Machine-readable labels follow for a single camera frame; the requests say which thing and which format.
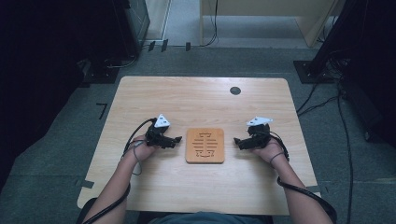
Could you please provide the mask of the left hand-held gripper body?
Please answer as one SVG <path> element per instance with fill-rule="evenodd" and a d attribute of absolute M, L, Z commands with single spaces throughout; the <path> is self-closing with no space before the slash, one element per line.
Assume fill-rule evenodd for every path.
<path fill-rule="evenodd" d="M 163 114 L 155 118 L 146 132 L 147 145 L 160 147 L 162 144 L 169 144 L 170 138 L 163 135 L 169 126 L 170 122 Z"/>

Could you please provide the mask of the dark cabinet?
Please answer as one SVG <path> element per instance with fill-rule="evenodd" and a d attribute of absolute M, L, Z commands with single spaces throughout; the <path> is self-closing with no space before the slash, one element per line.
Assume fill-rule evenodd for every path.
<path fill-rule="evenodd" d="M 137 57 L 146 40 L 150 20 L 146 0 L 123 0 L 131 54 Z"/>

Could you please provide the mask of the black stand base plate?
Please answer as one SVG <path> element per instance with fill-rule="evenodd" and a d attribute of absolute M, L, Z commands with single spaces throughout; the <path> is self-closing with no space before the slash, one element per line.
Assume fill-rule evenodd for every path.
<path fill-rule="evenodd" d="M 333 83 L 333 78 L 324 72 L 314 74 L 311 61 L 294 61 L 293 65 L 302 84 Z"/>

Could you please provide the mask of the dark stand base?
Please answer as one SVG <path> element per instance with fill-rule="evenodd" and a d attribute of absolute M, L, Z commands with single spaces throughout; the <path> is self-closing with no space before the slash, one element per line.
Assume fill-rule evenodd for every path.
<path fill-rule="evenodd" d="M 90 67 L 83 79 L 84 84 L 113 84 L 119 73 L 119 68 L 104 68 L 101 72 L 96 72 Z"/>

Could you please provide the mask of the grey tape patch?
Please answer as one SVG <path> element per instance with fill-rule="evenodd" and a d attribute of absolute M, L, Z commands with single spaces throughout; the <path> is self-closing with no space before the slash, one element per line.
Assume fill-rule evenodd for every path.
<path fill-rule="evenodd" d="M 92 181 L 88 181 L 88 180 L 85 180 L 85 179 L 78 179 L 76 181 L 76 186 L 77 187 L 91 189 L 93 187 L 93 185 L 94 185 L 94 183 Z"/>

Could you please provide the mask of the black slanted stand pole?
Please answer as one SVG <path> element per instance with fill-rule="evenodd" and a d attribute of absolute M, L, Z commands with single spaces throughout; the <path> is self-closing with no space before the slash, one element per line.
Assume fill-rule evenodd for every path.
<path fill-rule="evenodd" d="M 317 77 L 330 58 L 341 55 L 359 42 L 365 4 L 365 0 L 346 0 L 334 27 L 308 67 L 311 77 Z"/>

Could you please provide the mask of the dark curtain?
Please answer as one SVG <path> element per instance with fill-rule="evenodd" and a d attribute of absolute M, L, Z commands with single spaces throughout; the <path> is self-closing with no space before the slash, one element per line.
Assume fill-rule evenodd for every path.
<path fill-rule="evenodd" d="M 116 0 L 0 0 L 0 192 L 83 82 L 105 67 Z"/>
<path fill-rule="evenodd" d="M 366 139 L 396 148 L 396 0 L 358 0 L 358 4 L 359 42 L 343 84 Z"/>

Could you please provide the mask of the black angled tape mark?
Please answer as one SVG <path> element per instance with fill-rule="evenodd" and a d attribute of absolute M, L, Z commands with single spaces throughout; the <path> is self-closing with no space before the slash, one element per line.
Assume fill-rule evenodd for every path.
<path fill-rule="evenodd" d="M 106 108 L 107 108 L 108 104 L 107 103 L 96 103 L 96 105 L 102 107 L 102 110 L 101 110 L 101 113 L 100 113 L 100 116 L 99 116 L 99 119 L 102 119 L 104 114 L 105 114 L 105 112 L 106 112 Z"/>

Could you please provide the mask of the dark wrist band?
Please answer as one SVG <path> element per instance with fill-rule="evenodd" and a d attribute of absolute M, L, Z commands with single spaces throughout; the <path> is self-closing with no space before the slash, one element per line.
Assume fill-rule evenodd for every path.
<path fill-rule="evenodd" d="M 280 155 L 285 155 L 283 152 L 280 152 L 280 153 L 277 153 L 273 158 L 271 158 L 271 160 L 269 161 L 269 163 L 270 164 L 272 164 L 272 162 L 273 162 L 273 160 L 276 158 L 276 157 L 278 157 L 278 156 L 280 156 Z"/>

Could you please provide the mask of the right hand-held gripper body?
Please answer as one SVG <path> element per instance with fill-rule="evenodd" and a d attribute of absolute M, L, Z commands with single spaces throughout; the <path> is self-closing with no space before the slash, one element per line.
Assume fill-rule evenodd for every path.
<path fill-rule="evenodd" d="M 250 136 L 247 148 L 266 147 L 271 139 L 269 122 L 272 119 L 255 117 L 247 123 L 247 132 Z"/>

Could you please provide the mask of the square wooden slotted coaster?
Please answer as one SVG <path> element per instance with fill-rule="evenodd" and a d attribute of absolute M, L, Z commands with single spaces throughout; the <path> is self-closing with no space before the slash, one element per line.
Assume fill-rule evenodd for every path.
<path fill-rule="evenodd" d="M 220 128 L 191 128 L 187 130 L 187 163 L 223 163 L 224 131 Z"/>

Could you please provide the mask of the person's right hand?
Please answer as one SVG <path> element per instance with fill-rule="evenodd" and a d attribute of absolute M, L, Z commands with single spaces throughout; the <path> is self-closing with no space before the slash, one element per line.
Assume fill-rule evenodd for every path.
<path fill-rule="evenodd" d="M 274 139 L 272 138 L 268 144 L 266 145 L 266 147 L 264 148 L 259 148 L 259 149 L 251 149 L 251 152 L 255 155 L 258 155 L 259 157 L 261 157 L 264 161 L 268 162 L 271 160 L 271 158 L 273 158 L 277 153 L 283 152 L 284 150 L 281 147 L 281 145 Z M 272 164 L 273 167 L 277 167 L 279 164 L 283 164 L 285 162 L 287 162 L 288 159 L 285 157 L 285 155 L 280 155 L 278 157 L 276 157 Z"/>

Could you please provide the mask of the person's left hand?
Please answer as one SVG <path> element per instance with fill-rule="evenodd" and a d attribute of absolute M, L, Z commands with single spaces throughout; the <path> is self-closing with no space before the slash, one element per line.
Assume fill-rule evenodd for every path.
<path fill-rule="evenodd" d="M 148 146 L 146 137 L 144 135 L 139 135 L 129 144 L 128 149 L 124 152 L 122 157 L 127 161 L 144 161 L 157 149 L 158 147 L 156 146 Z"/>

